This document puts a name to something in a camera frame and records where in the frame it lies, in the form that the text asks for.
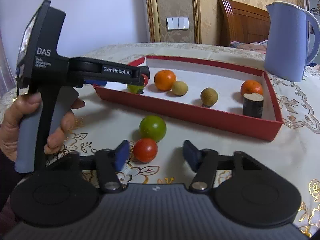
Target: gray handle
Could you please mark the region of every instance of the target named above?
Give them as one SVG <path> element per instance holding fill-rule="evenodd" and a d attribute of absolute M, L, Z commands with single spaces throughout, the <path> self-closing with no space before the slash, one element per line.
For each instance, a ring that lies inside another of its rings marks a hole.
<path fill-rule="evenodd" d="M 32 114 L 25 115 L 20 123 L 19 127 L 19 137 L 18 137 L 18 147 L 17 147 L 17 159 L 15 162 L 15 170 L 19 173 L 29 173 L 33 172 L 37 167 L 35 167 L 35 159 L 37 156 L 44 158 L 43 148 L 41 152 L 36 155 L 36 145 L 39 140 L 42 140 L 42 132 L 38 134 L 41 115 L 44 110 L 44 99 L 45 93 L 41 93 L 43 101 L 41 102 L 39 108 Z M 70 109 L 73 102 L 77 99 L 79 93 L 73 87 L 61 87 L 57 96 L 57 100 L 54 106 L 54 111 L 52 114 L 51 125 L 49 130 L 49 135 L 52 134 L 59 126 L 61 119 Z M 45 141 L 42 142 L 45 145 L 48 135 L 44 138 Z"/>

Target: orange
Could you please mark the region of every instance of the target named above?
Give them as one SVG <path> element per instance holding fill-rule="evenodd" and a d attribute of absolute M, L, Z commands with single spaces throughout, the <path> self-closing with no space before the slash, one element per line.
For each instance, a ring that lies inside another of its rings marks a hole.
<path fill-rule="evenodd" d="M 255 80 L 245 81 L 241 86 L 240 92 L 241 95 L 252 93 L 258 93 L 260 95 L 263 95 L 262 85 Z"/>
<path fill-rule="evenodd" d="M 177 81 L 176 75 L 168 69 L 160 70 L 154 78 L 156 87 L 161 91 L 169 91 Z"/>

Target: red box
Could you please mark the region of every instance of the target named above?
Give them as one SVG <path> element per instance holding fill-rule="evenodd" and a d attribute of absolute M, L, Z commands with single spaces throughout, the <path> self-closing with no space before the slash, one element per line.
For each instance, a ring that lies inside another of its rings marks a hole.
<path fill-rule="evenodd" d="M 150 68 L 151 78 L 143 95 L 127 92 L 124 84 L 108 82 L 106 87 L 110 86 L 110 88 L 94 85 L 98 96 L 103 100 L 155 114 L 267 141 L 272 141 L 276 137 L 283 121 L 275 92 L 265 71 L 212 60 L 168 56 L 146 56 L 129 65 L 138 66 L 145 60 Z M 177 80 L 185 82 L 188 80 L 187 94 L 182 97 L 173 97 L 169 92 L 155 91 L 153 77 L 161 69 L 172 69 Z M 255 79 L 263 85 L 262 119 L 242 115 L 239 91 L 242 82 L 247 79 Z M 217 102 L 211 108 L 197 105 L 200 92 L 208 84 L 219 94 L 219 104 Z"/>

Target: gray ribbed surface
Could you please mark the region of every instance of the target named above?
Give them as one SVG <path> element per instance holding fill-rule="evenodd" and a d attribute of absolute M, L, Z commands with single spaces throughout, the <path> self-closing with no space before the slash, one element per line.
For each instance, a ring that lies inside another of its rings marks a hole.
<path fill-rule="evenodd" d="M 75 224 L 60 228 L 34 228 L 20 223 L 4 237 L 4 240 L 24 239 L 306 240 L 308 238 L 293 225 L 263 230 L 235 224 L 217 212 L 207 196 L 192 194 L 181 184 L 130 184 L 127 190 L 120 194 L 105 195 L 93 213 Z"/>

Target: light switch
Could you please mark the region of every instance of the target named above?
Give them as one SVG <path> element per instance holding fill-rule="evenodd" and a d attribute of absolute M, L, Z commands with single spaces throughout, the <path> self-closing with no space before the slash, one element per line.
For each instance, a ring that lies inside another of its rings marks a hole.
<path fill-rule="evenodd" d="M 172 18 L 173 20 L 173 29 L 174 30 L 178 30 L 179 29 L 179 20 L 178 20 L 178 17 L 174 17 Z"/>
<path fill-rule="evenodd" d="M 183 25 L 184 25 L 184 29 L 188 29 L 189 28 L 189 17 L 184 17 L 183 18 Z"/>
<path fill-rule="evenodd" d="M 167 18 L 168 30 L 174 30 L 172 18 Z"/>
<path fill-rule="evenodd" d="M 184 29 L 183 17 L 178 18 L 178 23 L 179 23 L 179 30 L 183 30 Z"/>

